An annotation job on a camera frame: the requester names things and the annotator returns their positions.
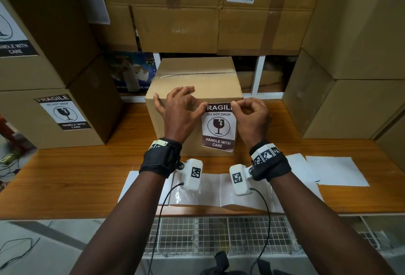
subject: white shelf frame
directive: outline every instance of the white shelf frame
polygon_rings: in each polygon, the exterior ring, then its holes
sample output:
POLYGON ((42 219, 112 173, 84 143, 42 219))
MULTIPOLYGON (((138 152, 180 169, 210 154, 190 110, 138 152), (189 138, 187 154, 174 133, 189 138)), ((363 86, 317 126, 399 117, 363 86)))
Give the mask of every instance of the white shelf frame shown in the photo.
MULTIPOLYGON (((155 59, 156 69, 160 66, 160 53, 154 52, 153 57, 155 59)), ((259 83, 262 77, 263 66, 265 64, 265 55, 261 55, 257 57, 256 67, 253 76, 253 83, 251 87, 250 93, 243 93, 243 98, 254 97, 258 99, 281 99, 283 98, 283 92, 276 92, 276 93, 259 93, 259 83)), ((145 96, 121 96, 121 99, 124 102, 145 102, 145 96)))

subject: wooden table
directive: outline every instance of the wooden table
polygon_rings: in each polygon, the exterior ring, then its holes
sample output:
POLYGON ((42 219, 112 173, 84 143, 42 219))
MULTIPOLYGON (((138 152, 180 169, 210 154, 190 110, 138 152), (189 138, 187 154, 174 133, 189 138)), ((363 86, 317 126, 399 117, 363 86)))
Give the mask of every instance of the wooden table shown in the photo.
MULTIPOLYGON (((405 174, 372 140, 302 139, 284 103, 267 101, 273 115, 269 140, 285 155, 352 157, 370 187, 319 186, 338 213, 405 213, 405 174)), ((155 132, 145 104, 127 104, 104 146, 39 150, 0 193, 0 220, 105 218, 116 205, 130 170, 138 170, 155 132)), ((239 139, 233 157, 201 158, 205 173, 250 165, 239 139)), ((164 208, 165 216, 249 215, 220 207, 164 208)))

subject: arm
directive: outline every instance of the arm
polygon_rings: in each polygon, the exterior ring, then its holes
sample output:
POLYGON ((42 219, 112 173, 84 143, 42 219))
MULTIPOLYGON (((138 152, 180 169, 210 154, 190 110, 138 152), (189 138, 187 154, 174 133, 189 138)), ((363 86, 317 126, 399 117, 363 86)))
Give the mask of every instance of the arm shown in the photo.
MULTIPOLYGON (((165 138, 181 144, 205 112, 189 93, 193 86, 175 88, 167 95, 166 108, 154 95, 157 111, 165 121, 165 138), (190 105, 198 105, 191 112, 190 105)), ((109 214, 74 265, 71 275, 134 274, 153 224, 165 177, 143 171, 109 214)))
MULTIPOLYGON (((270 114, 259 99, 232 102, 247 148, 266 139, 270 114), (246 115, 241 108, 253 113, 246 115)), ((288 221, 320 274, 394 274, 381 255, 292 172, 270 179, 288 221)))

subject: person's right hand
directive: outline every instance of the person's right hand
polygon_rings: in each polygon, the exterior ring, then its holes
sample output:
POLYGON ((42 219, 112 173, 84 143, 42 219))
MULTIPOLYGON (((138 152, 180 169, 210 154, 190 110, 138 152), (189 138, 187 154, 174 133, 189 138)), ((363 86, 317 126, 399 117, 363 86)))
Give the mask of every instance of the person's right hand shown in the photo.
POLYGON ((265 103, 256 98, 246 98, 230 103, 233 114, 238 123, 239 135, 249 150, 266 139, 267 130, 271 122, 271 115, 265 103), (245 114, 242 108, 253 111, 252 114, 245 114))

